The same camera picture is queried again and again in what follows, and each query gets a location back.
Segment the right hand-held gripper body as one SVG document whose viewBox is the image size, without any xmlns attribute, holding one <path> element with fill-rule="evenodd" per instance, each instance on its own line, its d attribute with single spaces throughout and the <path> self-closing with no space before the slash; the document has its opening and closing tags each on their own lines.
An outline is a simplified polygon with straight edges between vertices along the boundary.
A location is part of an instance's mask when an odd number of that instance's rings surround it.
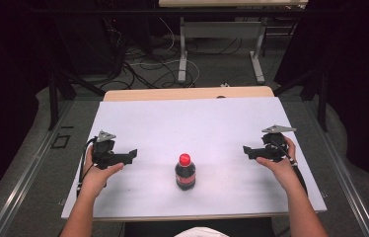
<svg viewBox="0 0 369 237">
<path fill-rule="evenodd" d="M 283 132 L 295 131 L 295 128 L 272 125 L 262 130 L 264 136 L 261 138 L 264 144 L 264 150 L 261 157 L 273 162 L 280 162 L 283 158 L 290 158 L 288 154 L 288 143 L 286 142 Z"/>
</svg>

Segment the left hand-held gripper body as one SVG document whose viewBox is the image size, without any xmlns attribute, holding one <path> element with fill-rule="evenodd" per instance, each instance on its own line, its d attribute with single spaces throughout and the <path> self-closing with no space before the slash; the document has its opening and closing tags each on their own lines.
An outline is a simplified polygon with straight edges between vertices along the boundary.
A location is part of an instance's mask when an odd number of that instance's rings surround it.
<svg viewBox="0 0 369 237">
<path fill-rule="evenodd" d="M 115 154 L 114 147 L 115 135 L 105 131 L 100 131 L 96 140 L 93 142 L 92 162 L 95 167 L 104 170 L 116 164 L 119 158 L 127 158 L 126 154 Z"/>
</svg>

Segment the cola bottle with red label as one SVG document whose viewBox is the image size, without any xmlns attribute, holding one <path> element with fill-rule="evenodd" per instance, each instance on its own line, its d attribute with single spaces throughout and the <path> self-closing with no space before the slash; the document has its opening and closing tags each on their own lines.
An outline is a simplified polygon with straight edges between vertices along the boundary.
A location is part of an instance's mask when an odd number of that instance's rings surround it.
<svg viewBox="0 0 369 237">
<path fill-rule="evenodd" d="M 196 167 L 192 161 L 188 166 L 181 166 L 178 162 L 175 167 L 175 173 L 176 183 L 181 190 L 187 191 L 194 187 Z"/>
</svg>

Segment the person's left hand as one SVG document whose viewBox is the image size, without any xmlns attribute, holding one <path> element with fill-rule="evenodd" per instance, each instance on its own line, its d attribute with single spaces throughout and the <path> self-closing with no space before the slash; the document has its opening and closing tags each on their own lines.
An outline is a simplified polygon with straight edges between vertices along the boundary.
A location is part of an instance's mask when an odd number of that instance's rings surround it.
<svg viewBox="0 0 369 237">
<path fill-rule="evenodd" d="M 118 163 L 101 170 L 94 166 L 94 163 L 92 162 L 92 154 L 93 147 L 90 146 L 86 153 L 86 163 L 83 169 L 83 181 L 79 193 L 80 198 L 95 199 L 106 186 L 107 180 L 124 167 L 122 163 Z"/>
</svg>

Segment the person's right hand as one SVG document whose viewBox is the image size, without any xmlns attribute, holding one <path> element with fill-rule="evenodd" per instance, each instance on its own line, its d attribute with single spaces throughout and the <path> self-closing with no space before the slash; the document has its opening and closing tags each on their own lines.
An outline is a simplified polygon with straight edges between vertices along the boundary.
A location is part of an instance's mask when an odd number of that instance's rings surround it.
<svg viewBox="0 0 369 237">
<path fill-rule="evenodd" d="M 263 157 L 259 157 L 257 162 L 273 173 L 275 179 L 286 192 L 293 191 L 296 188 L 303 189 L 292 167 L 292 164 L 296 162 L 296 146 L 290 138 L 284 137 L 284 139 L 288 144 L 288 158 L 284 158 L 280 162 L 275 163 Z"/>
</svg>

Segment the black metal stand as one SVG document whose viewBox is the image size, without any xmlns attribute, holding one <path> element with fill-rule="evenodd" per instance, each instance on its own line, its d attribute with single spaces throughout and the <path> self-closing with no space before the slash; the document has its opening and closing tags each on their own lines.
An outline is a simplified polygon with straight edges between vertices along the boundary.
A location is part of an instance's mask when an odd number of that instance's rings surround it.
<svg viewBox="0 0 369 237">
<path fill-rule="evenodd" d="M 327 132 L 327 101 L 329 88 L 329 72 L 326 69 L 318 68 L 309 70 L 301 76 L 292 79 L 286 85 L 280 86 L 273 91 L 275 96 L 280 96 L 287 90 L 293 88 L 299 83 L 307 83 L 301 92 L 303 101 L 311 101 L 315 94 L 319 96 L 317 108 L 317 121 L 324 132 Z"/>
<path fill-rule="evenodd" d="M 53 130 L 59 121 L 58 95 L 65 100 L 74 100 L 77 96 L 72 84 L 78 84 L 81 87 L 103 96 L 106 92 L 91 83 L 85 81 L 81 77 L 60 68 L 51 69 L 48 72 L 48 89 L 49 89 L 49 107 L 50 107 L 50 123 L 49 130 Z"/>
</svg>

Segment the person's white clothing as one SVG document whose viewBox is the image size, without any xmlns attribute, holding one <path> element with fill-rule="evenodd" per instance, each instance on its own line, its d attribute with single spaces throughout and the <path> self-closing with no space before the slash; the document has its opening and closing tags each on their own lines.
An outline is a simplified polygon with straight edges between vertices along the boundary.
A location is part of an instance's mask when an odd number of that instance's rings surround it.
<svg viewBox="0 0 369 237">
<path fill-rule="evenodd" d="M 182 231 L 174 237 L 229 237 L 228 235 L 209 227 L 193 227 Z"/>
</svg>

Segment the dark curtain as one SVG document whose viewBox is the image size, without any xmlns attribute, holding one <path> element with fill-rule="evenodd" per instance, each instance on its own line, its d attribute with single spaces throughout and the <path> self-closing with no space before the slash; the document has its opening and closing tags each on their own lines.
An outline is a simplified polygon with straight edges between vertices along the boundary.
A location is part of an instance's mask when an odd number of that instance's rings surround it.
<svg viewBox="0 0 369 237">
<path fill-rule="evenodd" d="M 329 104 L 347 132 L 347 159 L 369 173 L 369 0 L 309 0 L 307 9 L 339 15 L 300 19 L 274 81 L 286 86 L 330 53 Z"/>
<path fill-rule="evenodd" d="M 13 0 L 0 0 L 0 181 L 31 129 L 44 71 Z"/>
</svg>

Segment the white metal-legged desk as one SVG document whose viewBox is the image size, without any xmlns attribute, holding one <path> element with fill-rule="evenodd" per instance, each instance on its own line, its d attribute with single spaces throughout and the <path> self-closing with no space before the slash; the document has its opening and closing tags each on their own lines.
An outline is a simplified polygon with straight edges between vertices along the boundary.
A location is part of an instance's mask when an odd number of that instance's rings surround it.
<svg viewBox="0 0 369 237">
<path fill-rule="evenodd" d="M 304 8 L 309 0 L 159 0 L 163 8 L 235 8 L 235 9 L 264 9 L 288 10 L 290 7 Z M 186 79 L 188 39 L 254 39 L 255 48 L 250 52 L 250 59 L 255 79 L 260 84 L 265 83 L 264 73 L 259 64 L 258 56 L 265 38 L 267 17 L 257 17 L 255 21 L 221 20 L 186 20 L 180 17 L 180 45 L 181 58 L 179 62 L 178 81 L 183 83 Z"/>
</svg>

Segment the black horizontal bar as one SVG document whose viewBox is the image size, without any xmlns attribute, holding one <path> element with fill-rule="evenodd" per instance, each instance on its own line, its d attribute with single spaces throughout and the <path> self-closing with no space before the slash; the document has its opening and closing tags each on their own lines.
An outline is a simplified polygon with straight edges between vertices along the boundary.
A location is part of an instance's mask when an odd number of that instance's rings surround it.
<svg viewBox="0 0 369 237">
<path fill-rule="evenodd" d="M 73 10 L 73 9 L 35 9 L 29 11 L 36 14 L 48 15 L 120 15 L 120 16 L 198 16 L 198 15 L 331 15 L 342 12 L 340 9 L 306 9 L 306 10 L 264 10 L 264 9 L 235 9 L 235 8 L 161 8 L 161 9 L 135 9 L 135 10 Z"/>
</svg>

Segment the metal floor rail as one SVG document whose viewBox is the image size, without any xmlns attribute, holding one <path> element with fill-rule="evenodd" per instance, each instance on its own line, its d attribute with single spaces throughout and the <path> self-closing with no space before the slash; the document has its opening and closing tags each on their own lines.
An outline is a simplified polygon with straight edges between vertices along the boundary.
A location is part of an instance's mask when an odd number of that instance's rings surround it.
<svg viewBox="0 0 369 237">
<path fill-rule="evenodd" d="M 37 176 L 51 142 L 57 136 L 58 127 L 71 110 L 73 101 L 59 103 L 58 121 L 52 129 L 48 129 L 49 105 L 49 101 L 39 103 L 39 112 L 34 124 L 0 181 L 0 237 L 5 235 L 13 221 Z"/>
<path fill-rule="evenodd" d="M 343 190 L 343 193 L 347 199 L 347 202 L 352 210 L 356 222 L 358 223 L 364 237 L 369 237 L 369 213 L 364 205 L 364 202 L 355 188 L 349 171 L 347 170 L 341 156 L 336 151 L 336 148 L 331 140 L 330 135 L 322 129 L 322 126 L 318 122 L 318 112 L 315 110 L 313 102 L 305 102 L 304 106 L 310 120 L 314 127 L 318 131 L 318 135 L 322 138 L 324 146 L 330 153 L 330 163 L 332 169 L 338 179 L 338 182 Z"/>
</svg>

